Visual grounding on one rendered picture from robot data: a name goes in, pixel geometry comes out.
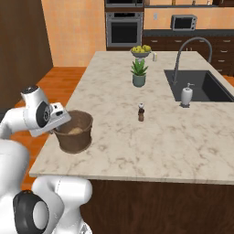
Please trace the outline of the grey fruit bowl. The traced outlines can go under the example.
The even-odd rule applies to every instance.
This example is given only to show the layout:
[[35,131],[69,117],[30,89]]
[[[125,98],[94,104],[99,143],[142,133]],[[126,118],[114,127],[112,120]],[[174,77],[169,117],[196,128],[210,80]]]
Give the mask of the grey fruit bowl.
[[151,53],[151,51],[148,51],[148,52],[144,52],[144,53],[141,53],[141,52],[134,52],[134,51],[131,51],[133,56],[138,58],[138,59],[143,59],[143,58],[146,58],[149,56],[149,54]]

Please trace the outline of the dark wood island base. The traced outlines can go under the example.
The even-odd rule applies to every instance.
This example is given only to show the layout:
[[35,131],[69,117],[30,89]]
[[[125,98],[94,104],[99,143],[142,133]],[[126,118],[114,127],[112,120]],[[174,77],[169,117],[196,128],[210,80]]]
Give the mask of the dark wood island base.
[[93,234],[234,234],[234,186],[93,180]]

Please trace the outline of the brown pepper grinder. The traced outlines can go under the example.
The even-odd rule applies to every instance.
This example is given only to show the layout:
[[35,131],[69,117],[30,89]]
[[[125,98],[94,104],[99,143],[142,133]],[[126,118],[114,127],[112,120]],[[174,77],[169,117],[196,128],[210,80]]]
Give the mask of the brown pepper grinder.
[[144,121],[144,104],[140,103],[138,105],[139,110],[138,110],[138,121],[143,122]]

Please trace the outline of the white soap dispenser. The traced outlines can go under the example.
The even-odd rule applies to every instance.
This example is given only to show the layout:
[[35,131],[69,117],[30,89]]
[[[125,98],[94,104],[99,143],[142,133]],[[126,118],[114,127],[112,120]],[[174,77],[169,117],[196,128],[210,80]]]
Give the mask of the white soap dispenser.
[[181,106],[188,108],[193,97],[192,83],[187,83],[186,87],[181,92]]

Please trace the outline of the dark wood cupboard run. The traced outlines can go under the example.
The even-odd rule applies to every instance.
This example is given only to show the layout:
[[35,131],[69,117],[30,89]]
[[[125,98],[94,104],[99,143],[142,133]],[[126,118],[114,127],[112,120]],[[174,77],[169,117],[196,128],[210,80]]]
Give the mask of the dark wood cupboard run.
[[[204,37],[212,47],[211,65],[222,75],[234,76],[234,37]],[[178,51],[190,37],[147,37],[143,36],[143,44],[149,45],[153,51]],[[202,40],[189,42],[184,51],[196,51],[204,59],[208,59],[209,47]]]

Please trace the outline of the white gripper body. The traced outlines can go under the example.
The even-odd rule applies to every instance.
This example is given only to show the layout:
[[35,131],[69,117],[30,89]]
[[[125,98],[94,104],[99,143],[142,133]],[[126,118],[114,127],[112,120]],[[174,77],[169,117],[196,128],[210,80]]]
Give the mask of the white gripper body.
[[43,133],[50,132],[53,129],[58,128],[60,125],[69,122],[70,120],[71,117],[67,111],[53,112],[50,115],[48,123],[43,128],[37,128],[30,130],[29,132],[33,137],[38,137]]

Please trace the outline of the steel microwave oven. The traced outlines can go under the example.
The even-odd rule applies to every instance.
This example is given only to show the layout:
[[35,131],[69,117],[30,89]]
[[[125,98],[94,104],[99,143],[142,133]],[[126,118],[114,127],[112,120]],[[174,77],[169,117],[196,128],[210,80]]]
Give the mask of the steel microwave oven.
[[143,7],[144,0],[105,0],[106,7]]

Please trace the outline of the steel wall oven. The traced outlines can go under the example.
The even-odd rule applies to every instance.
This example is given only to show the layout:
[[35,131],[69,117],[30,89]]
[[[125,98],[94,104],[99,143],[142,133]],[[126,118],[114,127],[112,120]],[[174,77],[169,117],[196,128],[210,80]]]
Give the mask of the steel wall oven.
[[108,48],[131,48],[142,43],[142,12],[108,12],[106,36]]

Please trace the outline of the grey arched tap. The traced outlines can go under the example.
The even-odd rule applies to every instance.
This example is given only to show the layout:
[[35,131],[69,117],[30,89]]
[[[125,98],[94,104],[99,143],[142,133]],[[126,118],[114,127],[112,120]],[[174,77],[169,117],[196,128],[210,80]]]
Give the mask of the grey arched tap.
[[174,73],[173,73],[173,78],[172,78],[172,84],[176,85],[177,84],[177,72],[178,72],[178,67],[179,67],[179,60],[180,60],[180,56],[182,53],[183,48],[190,42],[192,41],[196,41],[196,40],[203,40],[204,42],[207,43],[208,48],[209,48],[209,54],[208,54],[208,59],[207,62],[210,63],[212,60],[212,45],[211,43],[204,37],[192,37],[190,39],[188,39],[187,41],[184,42],[184,44],[180,47],[180,49],[178,50],[177,56],[176,56],[176,61],[175,61],[175,69],[174,69]]

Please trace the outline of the green potted plant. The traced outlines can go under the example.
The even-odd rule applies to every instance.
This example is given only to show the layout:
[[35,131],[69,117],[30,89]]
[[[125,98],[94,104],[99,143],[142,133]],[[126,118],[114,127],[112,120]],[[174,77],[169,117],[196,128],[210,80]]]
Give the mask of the green potted plant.
[[133,85],[137,88],[141,88],[145,84],[146,70],[148,67],[145,66],[144,59],[136,59],[133,62],[131,73],[133,74]]

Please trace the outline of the grey toaster oven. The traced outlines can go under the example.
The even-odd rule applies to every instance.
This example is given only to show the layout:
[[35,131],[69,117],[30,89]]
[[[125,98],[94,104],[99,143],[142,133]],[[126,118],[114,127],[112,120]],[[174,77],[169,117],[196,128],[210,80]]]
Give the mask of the grey toaster oven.
[[195,31],[197,17],[195,15],[172,15],[170,28],[173,31]]

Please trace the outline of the dark wall shelf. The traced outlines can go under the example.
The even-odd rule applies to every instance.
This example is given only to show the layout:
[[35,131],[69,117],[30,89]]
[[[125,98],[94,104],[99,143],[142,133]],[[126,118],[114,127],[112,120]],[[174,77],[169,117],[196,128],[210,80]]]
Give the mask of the dark wall shelf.
[[145,0],[144,6],[151,8],[234,7],[234,0]]

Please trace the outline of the tall dark wood cabinet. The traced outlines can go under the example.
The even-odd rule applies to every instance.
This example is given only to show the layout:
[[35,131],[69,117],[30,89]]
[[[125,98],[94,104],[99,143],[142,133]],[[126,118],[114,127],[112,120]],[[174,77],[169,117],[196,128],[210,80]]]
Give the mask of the tall dark wood cabinet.
[[53,67],[41,0],[0,0],[0,109]]

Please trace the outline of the dark sink basin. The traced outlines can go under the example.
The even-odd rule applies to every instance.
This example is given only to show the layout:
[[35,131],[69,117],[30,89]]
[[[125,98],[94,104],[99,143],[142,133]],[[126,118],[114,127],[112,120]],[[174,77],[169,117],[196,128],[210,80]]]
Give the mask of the dark sink basin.
[[179,70],[176,85],[172,83],[173,74],[172,70],[165,70],[175,101],[181,101],[182,89],[191,83],[192,101],[234,102],[234,96],[208,70]]

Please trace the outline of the brown woven basket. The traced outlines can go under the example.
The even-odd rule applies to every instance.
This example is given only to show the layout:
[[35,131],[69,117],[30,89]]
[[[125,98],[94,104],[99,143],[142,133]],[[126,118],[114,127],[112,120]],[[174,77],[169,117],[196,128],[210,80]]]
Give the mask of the brown woven basket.
[[[91,128],[93,124],[92,116],[87,112],[69,111],[71,120],[53,130],[58,138],[59,147],[69,154],[78,154],[86,150],[91,144]],[[68,134],[75,127],[80,127],[83,133]]]

